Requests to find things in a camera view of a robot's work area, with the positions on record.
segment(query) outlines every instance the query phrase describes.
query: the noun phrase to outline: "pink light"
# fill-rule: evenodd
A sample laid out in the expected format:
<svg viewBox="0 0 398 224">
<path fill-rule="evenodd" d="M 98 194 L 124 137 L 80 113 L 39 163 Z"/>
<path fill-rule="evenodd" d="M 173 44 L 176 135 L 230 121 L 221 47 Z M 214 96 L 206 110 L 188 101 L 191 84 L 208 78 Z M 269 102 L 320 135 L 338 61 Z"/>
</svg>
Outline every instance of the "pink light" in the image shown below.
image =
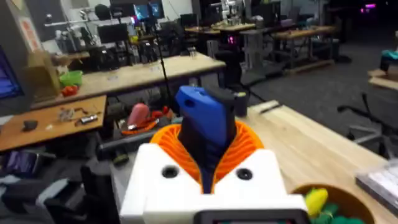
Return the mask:
<svg viewBox="0 0 398 224">
<path fill-rule="evenodd" d="M 376 7 L 376 4 L 366 4 L 365 8 L 366 9 L 374 9 Z"/>
</svg>

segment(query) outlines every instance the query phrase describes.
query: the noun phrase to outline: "wooden board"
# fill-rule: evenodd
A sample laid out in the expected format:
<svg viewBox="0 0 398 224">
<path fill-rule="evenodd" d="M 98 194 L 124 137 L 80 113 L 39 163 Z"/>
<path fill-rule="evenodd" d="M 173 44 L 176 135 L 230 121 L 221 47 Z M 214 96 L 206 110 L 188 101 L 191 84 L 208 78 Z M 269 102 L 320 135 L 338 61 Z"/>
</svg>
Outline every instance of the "wooden board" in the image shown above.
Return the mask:
<svg viewBox="0 0 398 224">
<path fill-rule="evenodd" d="M 307 30 L 288 30 L 272 35 L 276 39 L 290 40 L 303 37 L 311 37 L 319 34 L 330 34 L 336 30 L 333 26 L 313 26 Z"/>
<path fill-rule="evenodd" d="M 372 77 L 369 80 L 369 83 L 384 88 L 390 88 L 392 90 L 398 90 L 398 80 L 391 80 L 384 77 Z"/>
<path fill-rule="evenodd" d="M 185 78 L 225 67 L 225 63 L 197 52 L 197 56 L 175 56 L 164 59 L 169 80 Z M 43 108 L 94 96 L 107 95 L 164 82 L 160 60 L 154 63 L 122 67 L 109 72 L 83 75 L 78 94 L 68 97 L 59 95 L 53 100 L 34 103 L 31 108 Z"/>
<path fill-rule="evenodd" d="M 57 137 L 102 127 L 105 103 L 106 96 L 99 96 L 96 98 L 81 100 L 66 105 L 54 106 L 51 108 L 35 110 L 28 113 L 15 115 L 1 129 L 0 151 L 6 151 L 15 147 L 26 146 L 49 139 L 54 139 Z M 98 114 L 97 121 L 94 121 L 87 125 L 80 125 L 75 127 L 75 121 L 60 122 L 58 120 L 58 114 L 61 108 L 83 108 L 89 113 L 101 113 Z M 77 119 L 84 116 L 87 115 L 83 114 L 83 112 L 81 111 L 77 111 L 73 118 Z M 24 127 L 24 121 L 26 120 L 38 121 L 36 129 L 29 132 L 23 132 L 22 128 Z"/>
<path fill-rule="evenodd" d="M 370 77 L 382 77 L 382 76 L 386 75 L 386 72 L 381 69 L 375 69 L 375 70 L 368 71 L 368 75 Z"/>
<path fill-rule="evenodd" d="M 377 224 L 398 219 L 355 184 L 355 173 L 385 164 L 386 160 L 304 115 L 282 106 L 259 112 L 276 101 L 252 106 L 242 119 L 275 152 L 286 189 L 307 183 L 324 183 L 347 190 L 371 209 Z"/>
<path fill-rule="evenodd" d="M 211 28 L 215 29 L 215 30 L 234 32 L 234 31 L 253 29 L 253 28 L 256 28 L 256 25 L 255 24 L 238 24 L 235 26 L 213 26 Z"/>
<path fill-rule="evenodd" d="M 213 34 L 213 35 L 217 35 L 220 34 L 221 32 L 219 30 L 203 30 L 202 27 L 189 27 L 189 28 L 185 28 L 186 32 L 191 32 L 191 33 L 196 33 L 196 34 Z"/>
<path fill-rule="evenodd" d="M 297 74 L 297 73 L 300 73 L 300 72 L 304 72 L 304 71 L 307 71 L 307 70 L 311 70 L 311 69 L 314 69 L 314 68 L 318 68 L 318 67 L 322 67 L 322 66 L 327 66 L 327 65 L 334 65 L 334 64 L 335 64 L 335 61 L 334 61 L 333 59 L 330 59 L 330 60 L 321 60 L 321 61 L 317 61 L 317 62 L 310 63 L 310 64 L 308 64 L 308 65 L 303 65 L 303 66 L 300 66 L 300 67 L 295 67 L 295 68 L 293 68 L 293 69 L 286 69 L 286 70 L 284 71 L 284 73 L 286 73 L 286 74 L 288 74 L 288 75 L 294 75 L 294 74 Z"/>
</svg>

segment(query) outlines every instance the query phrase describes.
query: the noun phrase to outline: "pole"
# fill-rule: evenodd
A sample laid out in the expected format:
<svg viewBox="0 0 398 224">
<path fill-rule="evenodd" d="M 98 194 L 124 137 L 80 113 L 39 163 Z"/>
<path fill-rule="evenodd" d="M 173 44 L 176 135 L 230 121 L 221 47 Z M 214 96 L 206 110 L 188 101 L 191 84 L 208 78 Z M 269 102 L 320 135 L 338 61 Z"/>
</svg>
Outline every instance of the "pole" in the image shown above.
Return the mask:
<svg viewBox="0 0 398 224">
<path fill-rule="evenodd" d="M 166 91 L 167 91 L 167 98 L 168 98 L 167 101 L 169 102 L 169 108 L 170 108 L 172 106 L 172 94 L 171 94 L 170 87 L 169 87 L 169 79 L 167 78 L 166 68 L 164 67 L 162 50 L 160 49 L 159 33 L 158 33 L 158 31 L 156 29 L 156 25 L 155 25 L 156 18 L 154 17 L 154 13 L 152 11 L 152 6 L 150 5 L 150 0 L 148 0 L 147 7 L 148 7 L 148 14 L 149 14 L 149 23 L 155 32 L 155 38 L 157 41 L 157 48 L 158 48 L 159 57 L 160 57 L 160 64 L 162 65 L 164 82 L 166 84 Z"/>
</svg>

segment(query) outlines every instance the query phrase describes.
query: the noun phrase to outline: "white wall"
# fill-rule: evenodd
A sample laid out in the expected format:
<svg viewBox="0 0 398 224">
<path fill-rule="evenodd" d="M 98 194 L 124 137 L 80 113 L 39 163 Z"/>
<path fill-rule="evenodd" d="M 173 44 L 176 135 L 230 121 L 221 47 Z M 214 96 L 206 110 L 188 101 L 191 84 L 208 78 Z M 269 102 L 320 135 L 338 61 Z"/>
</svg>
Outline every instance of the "white wall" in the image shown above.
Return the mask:
<svg viewBox="0 0 398 224">
<path fill-rule="evenodd" d="M 110 5 L 109 0 L 88 0 L 90 7 L 94 8 L 98 4 L 104 4 L 105 6 Z M 70 20 L 80 20 L 79 9 L 72 9 L 70 0 L 61 0 L 62 7 L 65 14 Z M 160 20 L 167 21 L 167 18 L 174 20 L 180 17 L 180 14 L 192 13 L 191 0 L 162 0 L 165 19 Z"/>
<path fill-rule="evenodd" d="M 172 21 L 179 18 L 181 14 L 192 13 L 191 0 L 162 0 L 162 4 L 165 19 L 162 19 L 160 22 L 167 20 L 167 18 Z"/>
<path fill-rule="evenodd" d="M 316 14 L 318 13 L 318 2 L 314 2 L 311 0 L 280 0 L 280 13 L 282 15 L 287 15 L 293 6 L 300 7 L 301 14 Z M 321 5 L 327 2 L 326 0 L 319 0 L 321 1 Z"/>
</svg>

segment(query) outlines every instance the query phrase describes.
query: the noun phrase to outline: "cardboard box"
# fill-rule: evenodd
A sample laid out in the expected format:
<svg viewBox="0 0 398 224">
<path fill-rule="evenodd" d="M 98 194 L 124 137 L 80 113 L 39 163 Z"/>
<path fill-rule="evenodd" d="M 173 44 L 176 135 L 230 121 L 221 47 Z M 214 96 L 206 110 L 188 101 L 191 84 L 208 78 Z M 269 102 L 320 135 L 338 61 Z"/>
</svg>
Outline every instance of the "cardboard box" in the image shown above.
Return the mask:
<svg viewBox="0 0 398 224">
<path fill-rule="evenodd" d="M 34 90 L 34 101 L 49 100 L 60 94 L 61 86 L 57 69 L 48 52 L 30 53 L 25 75 Z"/>
</svg>

